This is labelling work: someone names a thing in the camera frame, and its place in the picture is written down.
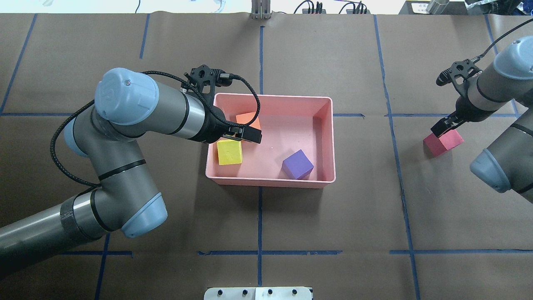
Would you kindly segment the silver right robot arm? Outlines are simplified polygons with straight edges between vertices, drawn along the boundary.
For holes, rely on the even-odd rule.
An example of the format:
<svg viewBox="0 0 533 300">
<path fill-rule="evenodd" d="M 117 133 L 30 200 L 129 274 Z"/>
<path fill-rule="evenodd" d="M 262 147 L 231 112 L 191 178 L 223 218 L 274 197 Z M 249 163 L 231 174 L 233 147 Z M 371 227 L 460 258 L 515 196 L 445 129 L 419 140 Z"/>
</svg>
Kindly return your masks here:
<svg viewBox="0 0 533 300">
<path fill-rule="evenodd" d="M 496 192 L 512 191 L 529 202 L 533 198 L 532 46 L 532 36 L 527 35 L 512 41 L 483 70 L 476 57 L 454 62 L 442 71 L 436 84 L 452 84 L 458 99 L 453 112 L 431 128 L 440 138 L 466 123 L 508 118 L 508 126 L 469 169 Z"/>
</svg>

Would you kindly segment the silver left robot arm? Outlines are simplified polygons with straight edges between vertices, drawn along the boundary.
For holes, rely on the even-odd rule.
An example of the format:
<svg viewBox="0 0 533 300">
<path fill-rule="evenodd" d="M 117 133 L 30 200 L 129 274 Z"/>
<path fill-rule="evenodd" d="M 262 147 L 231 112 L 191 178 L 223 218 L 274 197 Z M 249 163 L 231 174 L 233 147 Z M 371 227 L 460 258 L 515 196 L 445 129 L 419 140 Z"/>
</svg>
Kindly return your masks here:
<svg viewBox="0 0 533 300">
<path fill-rule="evenodd" d="M 256 101 L 246 123 L 228 121 L 214 105 L 215 88 L 244 83 Z M 95 97 L 70 115 L 50 142 L 58 169 L 88 190 L 1 228 L 1 277 L 92 243 L 121 230 L 128 238 L 154 230 L 167 219 L 137 139 L 147 132 L 203 144 L 220 138 L 259 144 L 252 127 L 260 100 L 240 75 L 206 65 L 184 78 L 167 72 L 114 68 L 98 83 Z"/>
</svg>

